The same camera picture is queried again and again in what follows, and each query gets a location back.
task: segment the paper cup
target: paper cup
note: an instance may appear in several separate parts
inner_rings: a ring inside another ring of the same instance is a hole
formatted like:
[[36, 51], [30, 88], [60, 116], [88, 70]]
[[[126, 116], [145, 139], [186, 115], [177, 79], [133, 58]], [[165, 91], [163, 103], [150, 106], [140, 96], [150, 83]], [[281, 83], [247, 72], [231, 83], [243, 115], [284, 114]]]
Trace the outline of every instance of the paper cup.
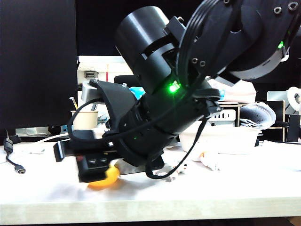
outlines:
[[98, 111], [79, 112], [73, 121], [73, 129], [94, 129], [97, 127]]

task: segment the yellow object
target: yellow object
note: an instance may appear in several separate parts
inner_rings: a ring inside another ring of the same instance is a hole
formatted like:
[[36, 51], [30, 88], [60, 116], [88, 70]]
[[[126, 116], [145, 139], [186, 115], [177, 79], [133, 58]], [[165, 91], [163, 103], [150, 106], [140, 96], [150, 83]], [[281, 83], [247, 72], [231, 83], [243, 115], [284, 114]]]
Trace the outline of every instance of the yellow object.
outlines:
[[99, 189], [99, 188], [104, 188], [104, 187], [110, 186], [117, 181], [117, 179], [120, 175], [120, 171], [115, 166], [110, 165], [110, 167], [107, 169], [105, 174], [107, 176], [106, 179], [90, 182], [88, 184], [88, 187], [91, 189]]

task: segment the computer monitor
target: computer monitor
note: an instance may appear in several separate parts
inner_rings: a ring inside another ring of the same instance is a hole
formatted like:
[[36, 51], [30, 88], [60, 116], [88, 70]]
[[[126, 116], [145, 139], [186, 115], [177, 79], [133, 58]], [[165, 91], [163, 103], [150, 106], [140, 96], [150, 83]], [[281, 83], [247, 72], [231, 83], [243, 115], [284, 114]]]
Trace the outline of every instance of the computer monitor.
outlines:
[[0, 129], [66, 125], [76, 59], [74, 0], [0, 0]]
[[78, 56], [120, 56], [114, 35], [121, 21], [144, 6], [157, 6], [187, 24], [201, 0], [76, 0]]

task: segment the white paper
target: white paper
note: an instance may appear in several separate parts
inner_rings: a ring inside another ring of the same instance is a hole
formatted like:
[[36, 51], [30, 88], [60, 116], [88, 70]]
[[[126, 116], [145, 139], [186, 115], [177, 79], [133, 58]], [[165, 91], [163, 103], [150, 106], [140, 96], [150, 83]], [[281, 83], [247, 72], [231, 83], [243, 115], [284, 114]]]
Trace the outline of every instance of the white paper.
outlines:
[[276, 122], [276, 114], [264, 102], [253, 103], [240, 108], [240, 121], [242, 126], [264, 130]]

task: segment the robotic arm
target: robotic arm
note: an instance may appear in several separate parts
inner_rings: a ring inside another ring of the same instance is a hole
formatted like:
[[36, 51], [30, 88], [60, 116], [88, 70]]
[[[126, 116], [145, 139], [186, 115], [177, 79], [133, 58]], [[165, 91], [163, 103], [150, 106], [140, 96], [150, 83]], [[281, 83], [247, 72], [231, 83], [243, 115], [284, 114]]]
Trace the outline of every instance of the robotic arm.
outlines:
[[186, 27], [182, 18], [168, 20], [158, 7], [129, 14], [117, 28], [115, 43], [146, 93], [136, 100], [127, 87], [91, 80], [83, 87], [84, 106], [105, 103], [110, 130], [102, 139], [89, 130], [72, 131], [75, 113], [68, 124], [71, 140], [54, 147], [56, 161], [77, 156], [81, 182], [105, 179], [117, 158], [143, 166], [150, 178], [162, 178], [152, 171], [164, 166], [163, 148], [201, 119], [196, 143], [207, 119], [222, 110], [219, 91], [206, 78], [233, 85], [271, 72], [300, 27], [300, 4], [205, 0]]

